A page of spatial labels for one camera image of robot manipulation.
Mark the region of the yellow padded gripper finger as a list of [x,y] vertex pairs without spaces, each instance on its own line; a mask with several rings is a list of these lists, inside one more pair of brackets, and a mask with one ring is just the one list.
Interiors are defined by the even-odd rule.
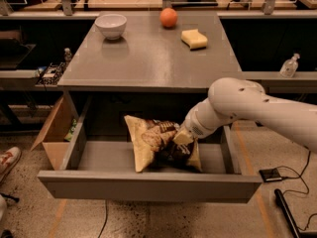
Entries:
[[185,127],[181,127],[173,137],[172,141],[176,145],[189,145],[194,142],[194,137]]

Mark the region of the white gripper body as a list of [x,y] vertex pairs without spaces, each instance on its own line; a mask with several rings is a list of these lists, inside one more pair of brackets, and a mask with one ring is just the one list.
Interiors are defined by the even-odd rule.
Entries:
[[196,138],[204,139],[218,128],[231,124],[234,117],[221,114],[211,105],[208,98],[197,103],[185,116],[183,126]]

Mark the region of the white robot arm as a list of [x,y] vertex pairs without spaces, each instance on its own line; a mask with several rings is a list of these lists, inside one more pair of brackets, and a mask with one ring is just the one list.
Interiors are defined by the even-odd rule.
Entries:
[[208,97],[187,113],[181,131],[204,139],[239,119],[260,122],[270,130],[317,152],[317,106],[269,96],[256,82],[224,77],[215,80]]

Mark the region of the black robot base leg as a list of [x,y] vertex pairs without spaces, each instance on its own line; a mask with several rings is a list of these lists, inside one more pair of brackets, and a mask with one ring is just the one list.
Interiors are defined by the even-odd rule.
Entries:
[[317,232],[300,231],[280,189],[274,191],[276,205],[281,209],[293,238],[317,238]]

